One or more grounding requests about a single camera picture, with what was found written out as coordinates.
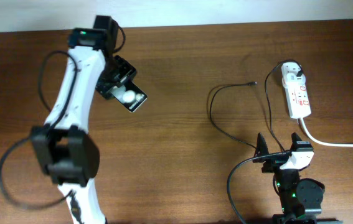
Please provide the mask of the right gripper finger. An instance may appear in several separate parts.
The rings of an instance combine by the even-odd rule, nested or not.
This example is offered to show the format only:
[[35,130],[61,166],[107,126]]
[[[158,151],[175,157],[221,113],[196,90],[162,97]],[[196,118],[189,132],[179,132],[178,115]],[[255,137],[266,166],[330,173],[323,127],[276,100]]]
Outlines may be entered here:
[[265,138],[263,137],[262,133],[258,133],[257,135],[257,146],[255,149],[254,156],[266,156],[269,155],[268,146],[266,144]]
[[297,133],[291,135],[292,145],[290,152],[313,152],[313,146],[309,141],[303,141]]

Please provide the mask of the black smartphone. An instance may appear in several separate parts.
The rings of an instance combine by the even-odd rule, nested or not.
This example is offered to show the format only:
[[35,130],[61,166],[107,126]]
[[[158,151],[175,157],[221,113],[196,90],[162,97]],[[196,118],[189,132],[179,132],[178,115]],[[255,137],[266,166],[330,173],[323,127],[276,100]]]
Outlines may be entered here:
[[148,99],[147,94],[131,80],[121,87],[112,88],[111,94],[131,113],[134,113]]

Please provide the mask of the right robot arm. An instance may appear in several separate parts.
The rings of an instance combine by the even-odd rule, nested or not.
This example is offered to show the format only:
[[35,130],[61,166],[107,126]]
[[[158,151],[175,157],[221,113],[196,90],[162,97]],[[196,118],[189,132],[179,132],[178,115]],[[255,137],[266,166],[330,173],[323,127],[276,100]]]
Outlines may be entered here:
[[317,180],[302,179],[299,172],[307,168],[314,156],[310,142],[303,141],[297,133],[291,135],[289,150],[279,154],[269,153],[261,133],[257,136],[254,163],[261,163],[263,173],[273,174],[273,188],[280,198],[282,214],[272,217],[273,223],[342,223],[335,218],[319,219],[325,185]]

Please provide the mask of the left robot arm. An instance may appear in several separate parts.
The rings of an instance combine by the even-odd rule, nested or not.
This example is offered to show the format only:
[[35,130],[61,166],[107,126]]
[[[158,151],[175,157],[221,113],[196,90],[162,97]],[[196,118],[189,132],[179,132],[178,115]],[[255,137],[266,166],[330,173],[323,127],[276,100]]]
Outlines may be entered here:
[[148,98],[133,83],[137,70],[117,53],[122,28],[110,16],[96,16],[91,29],[75,28],[68,37],[65,75],[43,126],[31,141],[45,175],[66,200],[74,223],[107,223],[95,187],[100,152],[88,134],[95,93],[118,100],[135,112]]

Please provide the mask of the white USB charger adapter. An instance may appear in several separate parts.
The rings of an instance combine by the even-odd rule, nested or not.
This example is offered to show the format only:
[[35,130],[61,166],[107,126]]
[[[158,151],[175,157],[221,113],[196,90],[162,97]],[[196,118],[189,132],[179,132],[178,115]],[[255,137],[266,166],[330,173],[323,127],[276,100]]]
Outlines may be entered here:
[[306,77],[300,64],[296,62],[286,62],[281,66],[282,84],[285,88],[301,86],[306,83]]

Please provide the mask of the white power strip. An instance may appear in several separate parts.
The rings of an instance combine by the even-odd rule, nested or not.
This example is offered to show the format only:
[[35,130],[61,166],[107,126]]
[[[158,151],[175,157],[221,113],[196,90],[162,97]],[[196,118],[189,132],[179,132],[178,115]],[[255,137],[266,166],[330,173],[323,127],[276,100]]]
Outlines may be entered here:
[[306,84],[285,88],[290,118],[300,119],[311,114]]

